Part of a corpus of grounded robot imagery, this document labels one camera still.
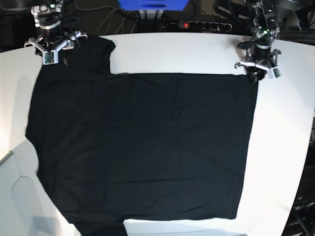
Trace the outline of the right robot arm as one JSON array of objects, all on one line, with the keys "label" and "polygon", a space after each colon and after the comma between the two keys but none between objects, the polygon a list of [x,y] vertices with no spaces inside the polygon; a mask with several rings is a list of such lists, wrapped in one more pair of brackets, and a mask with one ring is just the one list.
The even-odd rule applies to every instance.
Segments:
[{"label": "right robot arm", "polygon": [[43,65],[59,63],[59,51],[72,50],[75,46],[80,46],[80,37],[88,37],[86,33],[74,31],[72,28],[68,31],[64,29],[62,9],[62,0],[45,0],[31,7],[31,14],[40,35],[37,38],[29,38],[24,46],[34,46],[35,52],[42,56]]}]

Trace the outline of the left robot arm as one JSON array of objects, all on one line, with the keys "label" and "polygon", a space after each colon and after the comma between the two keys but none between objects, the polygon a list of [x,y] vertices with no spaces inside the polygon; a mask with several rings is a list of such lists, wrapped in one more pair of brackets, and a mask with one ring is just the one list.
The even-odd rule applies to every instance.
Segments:
[{"label": "left robot arm", "polygon": [[272,44],[280,33],[273,3],[270,0],[249,0],[246,5],[250,9],[252,37],[237,45],[238,49],[245,51],[245,55],[234,67],[243,66],[252,84],[265,76],[276,79],[281,76],[277,64],[281,51],[272,50]]}]

